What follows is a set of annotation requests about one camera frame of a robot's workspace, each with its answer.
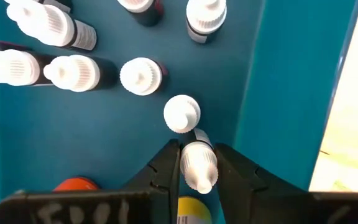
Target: yellow bottle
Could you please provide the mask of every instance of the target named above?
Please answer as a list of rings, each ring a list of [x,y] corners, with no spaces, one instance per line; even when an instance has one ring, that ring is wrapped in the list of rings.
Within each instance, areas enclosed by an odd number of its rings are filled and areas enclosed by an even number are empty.
[[[177,224],[212,224],[211,213],[203,202],[193,197],[180,197]]]

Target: teal wall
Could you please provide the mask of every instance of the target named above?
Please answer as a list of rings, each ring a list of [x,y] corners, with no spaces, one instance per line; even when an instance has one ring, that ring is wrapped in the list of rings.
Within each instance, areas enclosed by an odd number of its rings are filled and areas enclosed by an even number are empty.
[[[358,0],[265,3],[235,145],[304,190],[357,15]]]

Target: black plastic jaw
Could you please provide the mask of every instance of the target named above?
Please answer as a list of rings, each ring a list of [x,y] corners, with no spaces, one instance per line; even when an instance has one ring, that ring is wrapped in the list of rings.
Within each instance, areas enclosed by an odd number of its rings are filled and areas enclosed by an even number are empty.
[[[227,145],[214,150],[226,223],[358,223],[358,193],[307,192]]]
[[[179,162],[171,140],[121,190],[16,194],[0,203],[0,224],[176,223]]]

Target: teal surface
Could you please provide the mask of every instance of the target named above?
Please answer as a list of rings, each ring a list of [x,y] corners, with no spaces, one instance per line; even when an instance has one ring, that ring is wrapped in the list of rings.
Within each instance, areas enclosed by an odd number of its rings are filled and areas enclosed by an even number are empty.
[[[358,11],[358,1],[232,0],[218,38],[198,45],[186,33],[186,1],[165,1],[155,27],[141,27],[107,0],[73,0],[74,16],[95,26],[91,55],[118,67],[150,57],[170,74],[164,88],[140,97],[112,90],[72,93],[50,87],[0,85],[0,198],[17,189],[50,190],[84,175],[116,189],[170,138],[166,101],[194,96],[200,127],[269,171],[307,189],[323,136],[331,96]],[[23,35],[0,1],[0,40],[38,52],[70,55]],[[223,222],[216,189],[198,195]]]

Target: ribbed cap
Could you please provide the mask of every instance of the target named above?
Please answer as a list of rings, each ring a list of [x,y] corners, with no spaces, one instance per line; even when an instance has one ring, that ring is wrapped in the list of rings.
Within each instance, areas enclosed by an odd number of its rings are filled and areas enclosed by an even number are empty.
[[[1,57],[0,73],[5,83],[13,86],[34,84],[40,76],[37,59],[27,52],[5,50]]]
[[[226,13],[226,0],[189,0],[186,8],[190,26],[202,34],[217,30]]]
[[[218,180],[218,160],[204,142],[193,142],[185,146],[180,159],[180,170],[186,183],[201,194],[212,190]]]
[[[162,81],[162,72],[153,60],[135,58],[122,66],[120,80],[126,90],[145,96],[158,89]]]
[[[26,1],[20,5],[11,6],[11,9],[7,9],[8,15],[12,20],[16,20],[19,28],[27,35],[45,44],[58,47],[71,41],[72,21],[59,8],[35,1]]]
[[[92,90],[100,79],[100,69],[89,57],[72,55],[57,57],[44,68],[45,77],[64,90]]]
[[[200,121],[201,109],[190,96],[178,95],[168,100],[164,107],[167,126],[176,133],[187,133]]]
[[[139,13],[146,11],[153,0],[118,0],[118,2],[130,12]]]

